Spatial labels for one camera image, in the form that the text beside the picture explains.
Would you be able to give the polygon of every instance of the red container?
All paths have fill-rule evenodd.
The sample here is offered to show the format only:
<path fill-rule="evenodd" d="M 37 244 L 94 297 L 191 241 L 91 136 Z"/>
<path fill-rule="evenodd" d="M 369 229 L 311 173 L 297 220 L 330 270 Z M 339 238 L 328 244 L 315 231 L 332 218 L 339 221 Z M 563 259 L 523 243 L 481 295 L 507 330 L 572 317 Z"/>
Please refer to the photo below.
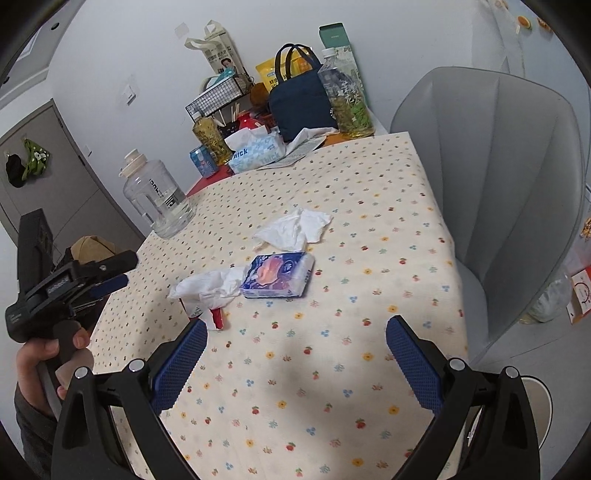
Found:
<path fill-rule="evenodd" d="M 250 128 L 251 130 L 254 130 L 255 128 L 259 128 L 264 125 L 261 122 L 259 122 L 259 120 L 252 118 L 251 113 L 248 110 L 240 112 L 238 114 L 238 118 L 236 118 L 236 120 L 240 122 L 240 127 L 239 127 L 240 130 L 243 128 Z"/>

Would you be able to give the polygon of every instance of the hand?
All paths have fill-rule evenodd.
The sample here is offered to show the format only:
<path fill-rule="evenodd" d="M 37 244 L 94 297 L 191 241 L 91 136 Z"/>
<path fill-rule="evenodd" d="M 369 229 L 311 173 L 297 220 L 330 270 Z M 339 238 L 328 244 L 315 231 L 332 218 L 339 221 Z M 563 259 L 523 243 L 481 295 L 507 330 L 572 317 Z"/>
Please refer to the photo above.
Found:
<path fill-rule="evenodd" d="M 74 346 L 80 350 L 90 344 L 90 335 L 81 328 L 72 338 Z M 40 412 L 53 416 L 37 373 L 37 364 L 54 358 L 60 352 L 58 340 L 33 338 L 25 343 L 17 353 L 18 386 L 24 399 Z M 57 388 L 57 396 L 66 398 L 67 390 L 61 385 Z"/>

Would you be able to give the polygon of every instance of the floral tablecloth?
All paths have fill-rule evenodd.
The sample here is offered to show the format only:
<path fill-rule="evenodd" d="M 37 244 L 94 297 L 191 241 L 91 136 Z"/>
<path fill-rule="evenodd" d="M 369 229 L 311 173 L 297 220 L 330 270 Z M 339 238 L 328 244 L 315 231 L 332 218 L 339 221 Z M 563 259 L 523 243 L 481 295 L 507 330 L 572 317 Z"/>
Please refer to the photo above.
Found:
<path fill-rule="evenodd" d="M 147 358 L 187 323 L 170 286 L 248 264 L 252 234 L 295 207 L 333 215 L 303 298 L 225 308 L 175 406 L 161 419 L 201 478 L 389 480 L 432 414 L 385 343 L 401 314 L 419 337 L 466 355 L 453 242 L 407 133 L 322 148 L 292 167 L 251 171 L 191 198 L 197 214 L 173 239 L 150 235 L 130 284 L 95 329 L 95 373 Z M 271 247 L 260 253 L 272 253 Z M 151 478 L 122 413 L 138 475 Z M 453 474 L 458 452 L 443 476 Z"/>

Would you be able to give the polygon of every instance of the drink can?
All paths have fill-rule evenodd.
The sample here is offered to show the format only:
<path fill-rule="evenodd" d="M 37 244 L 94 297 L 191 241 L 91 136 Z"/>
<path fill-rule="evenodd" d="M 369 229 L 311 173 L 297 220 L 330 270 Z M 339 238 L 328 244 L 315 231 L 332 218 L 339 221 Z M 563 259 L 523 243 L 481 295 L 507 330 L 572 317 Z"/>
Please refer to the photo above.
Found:
<path fill-rule="evenodd" d="M 204 146 L 193 150 L 189 156 L 204 179 L 211 177 L 218 170 L 211 152 Z"/>

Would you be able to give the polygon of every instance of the door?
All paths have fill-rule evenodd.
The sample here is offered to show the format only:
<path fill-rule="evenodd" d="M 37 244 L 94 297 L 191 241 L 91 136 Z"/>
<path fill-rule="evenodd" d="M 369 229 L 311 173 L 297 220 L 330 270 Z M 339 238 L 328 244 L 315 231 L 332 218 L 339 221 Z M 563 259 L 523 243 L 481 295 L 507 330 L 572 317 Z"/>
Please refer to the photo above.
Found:
<path fill-rule="evenodd" d="M 26 163 L 24 138 L 51 154 L 45 172 L 32 176 L 19 189 L 8 181 L 6 168 L 0 169 L 3 223 L 8 223 L 5 227 L 13 240 L 16 242 L 21 215 L 43 208 L 53 233 L 56 261 L 85 235 L 98 235 L 121 249 L 136 251 L 144 237 L 91 176 L 82 156 L 70 143 L 53 102 L 40 110 L 17 125 L 0 144 L 5 161 L 7 154 L 17 154 Z"/>

